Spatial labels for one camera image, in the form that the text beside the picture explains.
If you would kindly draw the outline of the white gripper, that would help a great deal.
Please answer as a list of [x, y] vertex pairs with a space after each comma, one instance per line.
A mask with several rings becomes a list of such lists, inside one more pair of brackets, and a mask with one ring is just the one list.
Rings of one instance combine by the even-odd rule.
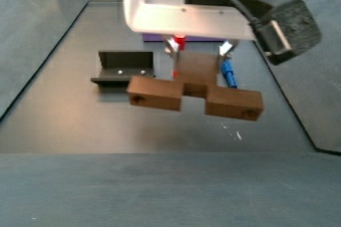
[[[251, 40], [248, 21], [226, 0], [124, 0], [128, 27], [139, 33], [163, 35], [165, 53], [176, 70], [179, 44], [169, 35]], [[218, 47], [218, 64], [231, 60], [238, 41]]]

